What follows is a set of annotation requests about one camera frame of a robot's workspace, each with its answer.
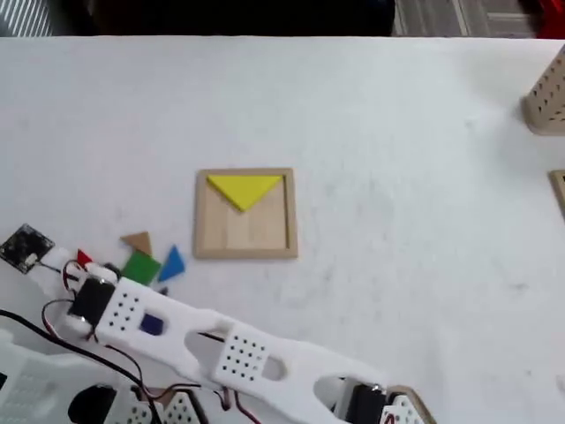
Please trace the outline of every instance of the floor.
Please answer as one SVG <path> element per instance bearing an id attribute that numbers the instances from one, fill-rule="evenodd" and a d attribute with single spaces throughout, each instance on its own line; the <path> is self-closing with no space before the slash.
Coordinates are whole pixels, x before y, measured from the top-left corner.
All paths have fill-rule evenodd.
<path id="1" fill-rule="evenodd" d="M 395 35 L 533 38 L 539 0 L 396 0 Z"/>

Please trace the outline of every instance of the table surface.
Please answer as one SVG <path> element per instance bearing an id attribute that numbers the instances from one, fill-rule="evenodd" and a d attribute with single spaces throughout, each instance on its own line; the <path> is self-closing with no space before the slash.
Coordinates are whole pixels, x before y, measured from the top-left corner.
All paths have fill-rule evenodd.
<path id="1" fill-rule="evenodd" d="M 438 422 L 554 422 L 565 140 L 518 103 L 560 46 L 2 39 L 0 238 L 28 222 L 121 265 L 119 237 L 147 230 L 188 260 L 176 299 L 384 369 Z M 294 168 L 299 258 L 194 260 L 197 170 L 268 166 Z M 2 307 L 37 320 L 39 289 L 0 277 Z"/>

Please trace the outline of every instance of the yellow triangle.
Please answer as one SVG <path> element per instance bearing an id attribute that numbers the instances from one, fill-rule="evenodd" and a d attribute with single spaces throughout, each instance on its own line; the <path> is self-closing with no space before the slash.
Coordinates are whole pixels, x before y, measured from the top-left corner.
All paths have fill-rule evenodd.
<path id="1" fill-rule="evenodd" d="M 240 210 L 246 211 L 278 183 L 282 175 L 208 175 L 208 181 Z"/>

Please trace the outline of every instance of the robotic arm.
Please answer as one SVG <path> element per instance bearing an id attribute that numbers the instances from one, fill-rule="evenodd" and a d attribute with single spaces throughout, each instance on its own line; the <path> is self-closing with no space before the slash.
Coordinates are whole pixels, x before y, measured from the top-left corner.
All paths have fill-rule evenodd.
<path id="1" fill-rule="evenodd" d="M 28 275 L 51 298 L 60 298 L 61 279 L 51 269 L 65 272 L 70 259 L 67 251 L 53 247 Z M 211 389 L 228 387 L 259 398 L 296 423 L 435 424 L 413 390 L 388 387 L 386 376 L 366 364 L 190 307 L 118 274 L 95 263 L 73 271 L 76 297 L 58 326 L 83 338 L 96 335 L 105 345 L 147 356 Z M 202 332 L 223 340 L 211 366 L 185 343 L 192 333 Z M 266 373 L 273 362 L 280 365 L 277 376 Z M 326 377 L 343 380 L 333 410 L 314 394 L 314 385 Z"/>

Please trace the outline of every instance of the brown triangle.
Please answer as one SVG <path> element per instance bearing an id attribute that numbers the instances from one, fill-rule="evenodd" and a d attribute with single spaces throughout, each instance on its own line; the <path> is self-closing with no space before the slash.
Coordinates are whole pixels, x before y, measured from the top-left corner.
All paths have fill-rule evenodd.
<path id="1" fill-rule="evenodd" d="M 138 232 L 137 234 L 130 234 L 129 236 L 123 236 L 120 238 L 124 243 L 127 243 L 131 247 L 144 254 L 151 256 L 153 254 L 151 250 L 151 240 L 149 239 L 149 233 L 147 231 Z"/>

